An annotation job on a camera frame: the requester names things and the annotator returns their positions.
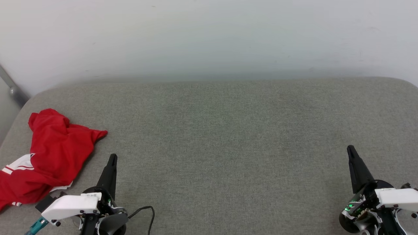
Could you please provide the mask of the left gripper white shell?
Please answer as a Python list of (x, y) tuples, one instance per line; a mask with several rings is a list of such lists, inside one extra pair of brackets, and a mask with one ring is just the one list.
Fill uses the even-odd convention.
[(54, 226), (71, 218), (79, 223), (81, 235), (124, 235), (129, 221), (127, 211), (114, 201), (117, 179), (116, 154), (111, 154), (96, 186), (80, 195), (62, 193), (42, 202), (41, 216)]

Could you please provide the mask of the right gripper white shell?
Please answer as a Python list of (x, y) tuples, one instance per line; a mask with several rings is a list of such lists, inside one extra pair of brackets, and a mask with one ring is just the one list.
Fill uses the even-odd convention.
[(354, 196), (339, 215), (340, 226), (358, 235), (411, 235), (401, 225), (398, 214), (411, 213), (417, 218), (418, 193), (409, 183), (391, 188), (375, 180), (353, 145), (347, 146), (349, 172)]

